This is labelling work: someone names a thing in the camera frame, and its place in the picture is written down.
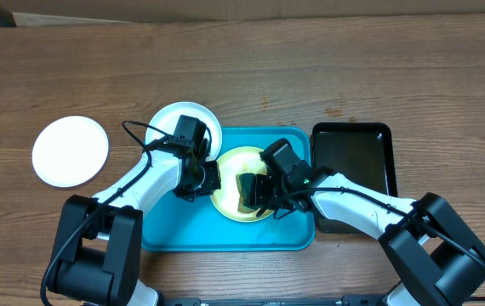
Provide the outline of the green yellow sponge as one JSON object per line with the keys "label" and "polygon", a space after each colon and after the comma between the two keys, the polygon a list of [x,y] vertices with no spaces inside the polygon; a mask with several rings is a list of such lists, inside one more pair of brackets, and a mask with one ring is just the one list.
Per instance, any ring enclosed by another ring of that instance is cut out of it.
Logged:
{"label": "green yellow sponge", "polygon": [[254,173],[241,173],[236,175],[237,190],[239,193],[239,204],[237,210],[240,213],[252,213],[255,211],[251,200],[253,199],[252,186]]}

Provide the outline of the yellow plate with ketchup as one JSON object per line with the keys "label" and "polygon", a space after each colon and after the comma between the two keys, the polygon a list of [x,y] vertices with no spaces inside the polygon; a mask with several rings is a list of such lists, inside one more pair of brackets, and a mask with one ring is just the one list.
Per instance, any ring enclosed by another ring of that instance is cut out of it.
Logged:
{"label": "yellow plate with ketchup", "polygon": [[273,213],[265,210],[258,216],[258,209],[243,205],[240,183],[237,176],[245,173],[266,174],[265,164],[260,159],[261,148],[253,146],[228,150],[217,159],[220,170],[221,188],[211,195],[215,208],[225,217],[243,223],[251,223],[267,218]]}

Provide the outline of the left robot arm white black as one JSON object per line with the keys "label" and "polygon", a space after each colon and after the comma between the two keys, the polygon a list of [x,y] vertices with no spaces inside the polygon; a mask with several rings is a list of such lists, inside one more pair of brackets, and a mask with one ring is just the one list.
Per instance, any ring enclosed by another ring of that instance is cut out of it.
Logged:
{"label": "left robot arm white black", "polygon": [[144,217],[167,193],[185,201],[220,187],[217,151],[149,144],[139,163],[94,197],[73,195],[60,220],[40,297],[53,292],[93,305],[158,305],[140,280]]}

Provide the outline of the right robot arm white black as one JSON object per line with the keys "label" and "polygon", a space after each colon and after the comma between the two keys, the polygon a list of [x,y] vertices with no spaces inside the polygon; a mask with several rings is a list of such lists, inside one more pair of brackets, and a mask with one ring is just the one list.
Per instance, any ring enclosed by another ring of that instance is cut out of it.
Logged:
{"label": "right robot arm white black", "polygon": [[419,200],[381,194],[341,173],[314,178],[237,175],[242,204],[259,211],[312,212],[376,239],[400,281],[384,305],[461,305],[484,301],[485,246],[439,195]]}

